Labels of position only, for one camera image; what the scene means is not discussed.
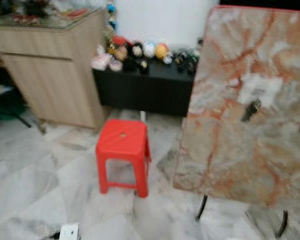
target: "marble-patterned board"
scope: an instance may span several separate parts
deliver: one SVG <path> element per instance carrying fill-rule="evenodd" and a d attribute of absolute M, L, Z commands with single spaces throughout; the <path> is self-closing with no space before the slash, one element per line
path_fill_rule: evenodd
<path fill-rule="evenodd" d="M 210 12 L 174 187 L 300 204 L 300 12 Z"/>

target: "black low table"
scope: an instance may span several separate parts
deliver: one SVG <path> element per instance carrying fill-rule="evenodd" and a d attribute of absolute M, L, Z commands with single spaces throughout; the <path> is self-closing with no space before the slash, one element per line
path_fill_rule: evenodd
<path fill-rule="evenodd" d="M 148 74 L 93 69 L 102 105 L 186 117 L 194 74 L 178 72 L 175 63 L 149 62 Z"/>

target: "wooden cabinet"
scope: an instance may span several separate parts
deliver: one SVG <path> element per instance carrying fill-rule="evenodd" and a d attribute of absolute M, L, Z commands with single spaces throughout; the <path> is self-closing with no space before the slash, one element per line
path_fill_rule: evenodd
<path fill-rule="evenodd" d="M 37 117 L 96 130 L 107 117 L 90 68 L 98 44 L 101 10 L 66 29 L 0 27 L 0 55 Z"/>

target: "power plug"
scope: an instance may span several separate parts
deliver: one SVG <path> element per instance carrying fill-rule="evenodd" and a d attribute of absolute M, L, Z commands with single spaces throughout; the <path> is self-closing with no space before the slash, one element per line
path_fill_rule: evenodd
<path fill-rule="evenodd" d="M 79 224 L 62 225 L 59 240 L 80 240 Z"/>

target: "red plastic stool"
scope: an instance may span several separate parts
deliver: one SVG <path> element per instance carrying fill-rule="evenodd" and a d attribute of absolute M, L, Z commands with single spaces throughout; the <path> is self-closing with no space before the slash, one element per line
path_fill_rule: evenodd
<path fill-rule="evenodd" d="M 118 119 L 107 121 L 95 147 L 95 154 L 97 156 L 99 185 L 102 194 L 107 193 L 108 187 L 123 187 L 137 189 L 140 198 L 148 196 L 147 178 L 151 155 L 147 126 L 143 122 Z M 136 185 L 108 182 L 106 171 L 106 161 L 108 159 L 131 162 Z"/>

